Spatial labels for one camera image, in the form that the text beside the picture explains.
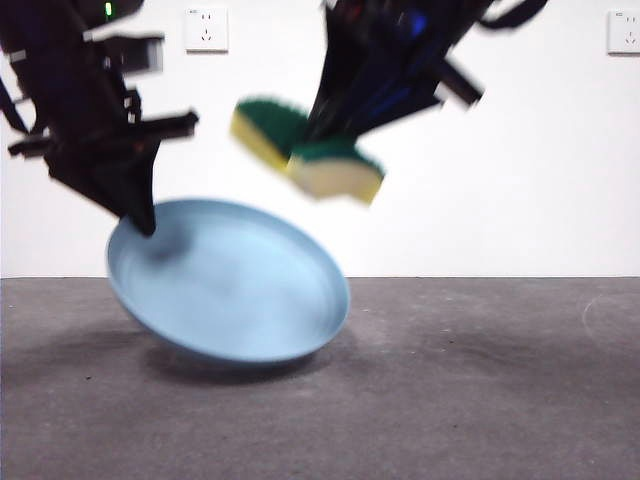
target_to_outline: electrical outlet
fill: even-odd
[[[229,13],[225,7],[192,7],[185,13],[187,52],[228,52]]]
[[[640,10],[609,12],[609,53],[640,54]]]

